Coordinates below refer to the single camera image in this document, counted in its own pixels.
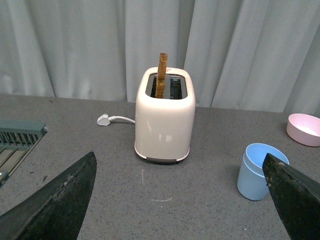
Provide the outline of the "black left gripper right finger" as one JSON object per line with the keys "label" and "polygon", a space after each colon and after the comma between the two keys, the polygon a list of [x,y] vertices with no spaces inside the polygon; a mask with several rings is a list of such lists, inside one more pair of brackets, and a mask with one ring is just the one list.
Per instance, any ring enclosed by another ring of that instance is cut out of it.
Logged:
{"label": "black left gripper right finger", "polygon": [[320,238],[320,184],[267,153],[262,164],[274,206],[290,239]]}

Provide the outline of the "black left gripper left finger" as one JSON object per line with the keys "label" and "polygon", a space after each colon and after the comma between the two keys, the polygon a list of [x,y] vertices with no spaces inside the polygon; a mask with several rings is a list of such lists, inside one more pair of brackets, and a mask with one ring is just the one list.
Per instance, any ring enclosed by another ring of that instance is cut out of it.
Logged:
{"label": "black left gripper left finger", "polygon": [[97,159],[91,151],[0,217],[2,240],[75,240],[92,196]]}

